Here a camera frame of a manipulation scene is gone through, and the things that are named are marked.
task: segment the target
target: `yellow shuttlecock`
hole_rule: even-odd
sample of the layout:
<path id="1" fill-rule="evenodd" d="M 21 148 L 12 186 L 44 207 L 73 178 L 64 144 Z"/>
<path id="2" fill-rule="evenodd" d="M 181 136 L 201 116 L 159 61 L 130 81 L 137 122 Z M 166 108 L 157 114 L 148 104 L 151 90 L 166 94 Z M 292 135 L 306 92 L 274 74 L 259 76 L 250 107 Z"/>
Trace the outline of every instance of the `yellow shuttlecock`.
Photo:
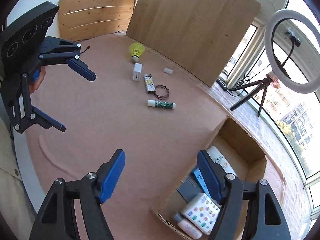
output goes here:
<path id="1" fill-rule="evenodd" d="M 134 63 L 138 63 L 139 57 L 141 56 L 141 54 L 144 52 L 145 49 L 146 48 L 141 43 L 138 43 L 138 42 L 130 45 L 129 50 L 132 56 L 131 59 Z"/>

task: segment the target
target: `cardboard box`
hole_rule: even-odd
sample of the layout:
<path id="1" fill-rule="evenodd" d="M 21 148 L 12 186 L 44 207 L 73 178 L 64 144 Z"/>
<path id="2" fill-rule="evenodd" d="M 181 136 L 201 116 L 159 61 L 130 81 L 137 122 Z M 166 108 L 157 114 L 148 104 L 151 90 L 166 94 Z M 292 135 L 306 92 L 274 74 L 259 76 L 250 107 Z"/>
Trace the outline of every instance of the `cardboard box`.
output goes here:
<path id="1" fill-rule="evenodd" d="M 204 143 L 203 149 L 208 149 L 212 145 L 223 154 L 239 179 L 257 182 L 264 177 L 267 165 L 266 154 L 261 145 L 238 121 L 231 117 L 227 117 L 220 123 Z M 172 219 L 172 216 L 176 212 L 180 212 L 187 205 L 187 202 L 179 194 L 177 188 L 196 166 L 196 155 L 197 153 L 195 153 L 194 159 L 190 160 L 190 165 L 185 169 L 182 169 L 181 175 L 173 182 L 168 191 L 160 197 L 159 203 L 152 207 L 153 213 L 162 222 L 178 235 L 188 240 L 192 240 L 192 238 L 180 230 Z M 247 207 L 248 201 L 243 201 L 234 239 L 242 236 L 247 215 Z M 207 238 L 208 236 L 203 235 L 200 239 L 205 240 Z"/>

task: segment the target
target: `wooden board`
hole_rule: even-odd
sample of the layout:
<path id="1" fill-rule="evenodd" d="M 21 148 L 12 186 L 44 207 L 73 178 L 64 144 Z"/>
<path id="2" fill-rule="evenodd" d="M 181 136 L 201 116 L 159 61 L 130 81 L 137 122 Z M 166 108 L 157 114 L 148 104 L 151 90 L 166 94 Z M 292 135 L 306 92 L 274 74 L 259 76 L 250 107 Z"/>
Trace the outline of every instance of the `wooden board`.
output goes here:
<path id="1" fill-rule="evenodd" d="M 211 86 L 260 7 L 255 0 L 138 0 L 127 36 Z"/>
<path id="2" fill-rule="evenodd" d="M 127 30 L 134 0 L 60 0 L 60 37 L 78 41 Z"/>
<path id="3" fill-rule="evenodd" d="M 132 12 L 133 6 L 93 8 L 63 15 L 63 17 L 59 19 L 59 25 L 63 28 L 72 29 L 95 22 L 130 19 Z"/>
<path id="4" fill-rule="evenodd" d="M 125 31 L 128 28 L 130 19 L 111 20 L 105 22 L 91 23 L 68 30 L 67 40 L 79 41 L 98 37 L 117 31 Z"/>

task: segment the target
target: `ring light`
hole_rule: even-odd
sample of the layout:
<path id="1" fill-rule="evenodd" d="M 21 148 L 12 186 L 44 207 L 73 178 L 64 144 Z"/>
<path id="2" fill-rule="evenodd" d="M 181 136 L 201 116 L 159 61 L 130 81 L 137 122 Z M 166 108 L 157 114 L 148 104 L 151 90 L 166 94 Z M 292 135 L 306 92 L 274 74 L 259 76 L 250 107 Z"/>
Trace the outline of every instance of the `ring light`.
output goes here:
<path id="1" fill-rule="evenodd" d="M 288 10 L 283 9 L 277 11 L 269 20 L 266 31 L 265 31 L 265 49 L 266 54 L 268 57 L 268 60 L 270 62 L 270 65 L 272 67 L 273 72 L 276 74 L 276 76 L 281 80 L 281 82 L 288 87 L 289 89 L 301 93 L 301 94 L 309 94 L 317 91 L 320 88 L 320 73 L 318 76 L 316 76 L 313 80 L 309 81 L 305 84 L 300 84 L 297 82 L 292 81 L 288 77 L 284 75 L 284 73 L 280 70 L 274 56 L 273 52 L 273 36 L 274 32 L 277 28 L 277 26 L 284 20 L 288 19 L 295 19 L 302 23 L 304 23 L 306 26 L 309 27 L 309 29 L 313 32 L 315 35 L 318 44 L 320 45 L 320 33 L 316 29 L 316 27 L 302 14 Z"/>

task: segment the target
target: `tripod leg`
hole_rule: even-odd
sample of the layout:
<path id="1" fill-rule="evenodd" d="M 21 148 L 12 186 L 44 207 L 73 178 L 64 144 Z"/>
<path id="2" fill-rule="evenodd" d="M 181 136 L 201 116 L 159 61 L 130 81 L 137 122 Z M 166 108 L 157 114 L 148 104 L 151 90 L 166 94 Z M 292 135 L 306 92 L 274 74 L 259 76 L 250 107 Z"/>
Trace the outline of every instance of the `tripod leg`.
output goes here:
<path id="1" fill-rule="evenodd" d="M 262 98 L 261 98 L 261 104 L 260 104 L 259 111 L 258 111 L 258 117 L 260 116 L 260 113 L 261 113 L 261 110 L 262 110 L 262 106 L 263 106 L 263 102 L 266 99 L 266 94 L 267 94 L 267 87 L 265 87 L 264 90 L 263 90 L 263 95 L 262 95 Z"/>
<path id="2" fill-rule="evenodd" d="M 261 80 L 257 80 L 257 81 L 251 82 L 249 84 L 245 84 L 245 85 L 242 85 L 242 86 L 239 86 L 239 87 L 231 88 L 229 90 L 230 91 L 237 91 L 237 90 L 240 90 L 240 89 L 245 89 L 245 88 L 248 88 L 248 87 L 252 87 L 252 86 L 258 85 L 258 84 L 260 84 L 260 82 L 261 82 Z"/>
<path id="3" fill-rule="evenodd" d="M 237 109 L 239 106 L 241 106 L 243 103 L 248 101 L 251 97 L 253 97 L 256 93 L 258 93 L 260 90 L 262 90 L 264 87 L 265 87 L 265 85 L 262 82 L 260 82 L 260 84 L 254 90 L 252 90 L 249 94 L 247 94 L 239 102 L 237 102 L 233 106 L 231 106 L 230 111 Z"/>

